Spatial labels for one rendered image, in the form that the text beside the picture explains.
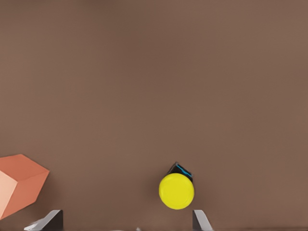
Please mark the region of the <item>yellow button with black base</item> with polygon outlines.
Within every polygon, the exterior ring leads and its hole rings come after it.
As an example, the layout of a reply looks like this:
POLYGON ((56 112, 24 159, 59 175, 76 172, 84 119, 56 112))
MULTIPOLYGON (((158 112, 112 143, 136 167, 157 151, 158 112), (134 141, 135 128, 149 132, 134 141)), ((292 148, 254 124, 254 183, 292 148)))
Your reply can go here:
POLYGON ((195 195, 193 174, 179 162, 175 162, 161 179, 158 193, 162 203, 170 209, 181 210, 188 207, 195 195))

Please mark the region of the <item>pink storage box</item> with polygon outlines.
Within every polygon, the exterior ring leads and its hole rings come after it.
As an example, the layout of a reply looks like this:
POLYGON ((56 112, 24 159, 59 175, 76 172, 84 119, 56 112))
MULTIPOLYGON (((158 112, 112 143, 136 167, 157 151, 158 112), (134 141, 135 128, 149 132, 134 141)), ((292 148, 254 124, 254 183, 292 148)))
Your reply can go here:
POLYGON ((0 157, 0 220, 36 202, 49 172, 23 154, 0 157))

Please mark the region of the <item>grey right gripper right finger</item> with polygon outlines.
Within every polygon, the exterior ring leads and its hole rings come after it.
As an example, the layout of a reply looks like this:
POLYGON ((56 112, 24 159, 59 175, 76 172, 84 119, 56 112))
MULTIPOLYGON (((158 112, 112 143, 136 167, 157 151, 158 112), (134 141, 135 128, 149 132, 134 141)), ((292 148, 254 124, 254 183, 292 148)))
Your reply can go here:
POLYGON ((192 211, 192 230, 193 231, 212 231, 213 228, 203 210, 192 211))

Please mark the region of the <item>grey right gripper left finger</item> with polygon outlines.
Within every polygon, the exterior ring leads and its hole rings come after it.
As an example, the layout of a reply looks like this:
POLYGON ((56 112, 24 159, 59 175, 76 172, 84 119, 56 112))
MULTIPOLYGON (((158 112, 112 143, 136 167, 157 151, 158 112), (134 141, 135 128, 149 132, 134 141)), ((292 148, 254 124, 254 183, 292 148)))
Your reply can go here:
POLYGON ((44 218, 24 227, 25 231, 63 231, 64 215, 63 210, 52 210, 44 218))

